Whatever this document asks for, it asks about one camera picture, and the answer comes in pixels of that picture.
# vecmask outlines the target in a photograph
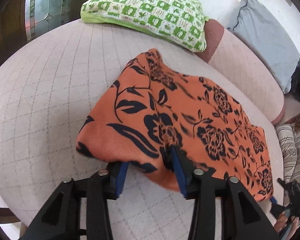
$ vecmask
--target blue gripper pad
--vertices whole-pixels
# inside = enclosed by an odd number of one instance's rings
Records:
[[[118,176],[116,181],[116,195],[119,197],[119,195],[122,193],[124,181],[126,179],[127,171],[128,171],[128,165],[129,163],[122,163]]]
[[[273,205],[277,205],[277,200],[274,198],[274,197],[271,197],[270,198],[270,201],[271,201],[271,203],[273,204]]]
[[[180,192],[185,198],[187,198],[188,192],[186,190],[186,176],[183,172],[176,150],[173,147],[171,148],[171,155],[172,155],[173,170],[174,170],[174,174],[177,177]]]

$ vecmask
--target gray pillow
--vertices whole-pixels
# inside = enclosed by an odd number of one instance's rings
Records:
[[[300,59],[296,46],[277,19],[257,0],[241,0],[240,5],[237,21],[232,21],[228,30],[263,61],[282,91],[288,93]]]

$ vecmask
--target pillow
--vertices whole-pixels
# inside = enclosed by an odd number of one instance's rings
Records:
[[[291,77],[299,52],[277,19],[257,0],[241,0],[237,21],[228,30],[241,39],[266,65],[283,93],[291,89]]]
[[[290,124],[279,125],[275,131],[279,139],[283,157],[283,179],[289,182],[297,163],[297,148]]]
[[[112,23],[175,42],[192,52],[206,48],[198,0],[88,0],[81,7],[85,23]]]

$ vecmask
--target brown cushion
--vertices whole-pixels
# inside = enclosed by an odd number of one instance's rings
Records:
[[[206,36],[207,47],[203,52],[198,52],[195,54],[208,63],[216,51],[224,31],[224,27],[216,20],[210,19],[208,22],[206,22],[204,25],[204,33]]]

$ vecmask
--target quilted sofa seat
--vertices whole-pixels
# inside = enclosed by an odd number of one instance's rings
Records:
[[[284,114],[284,95],[267,67],[216,20],[210,19],[204,30],[207,48],[197,56],[223,74],[277,125]]]
[[[210,78],[240,101],[252,124],[265,130],[274,178],[283,176],[274,127],[217,70],[167,41],[76,20],[31,41],[0,67],[0,196],[27,225],[64,177],[82,179],[105,167],[75,152],[77,133],[126,63],[151,48],[172,69]],[[276,182],[274,192],[282,203],[283,190]],[[134,168],[129,168],[120,199],[109,201],[115,239],[185,237],[192,209],[193,201],[150,182]],[[220,227],[220,216],[217,223]]]

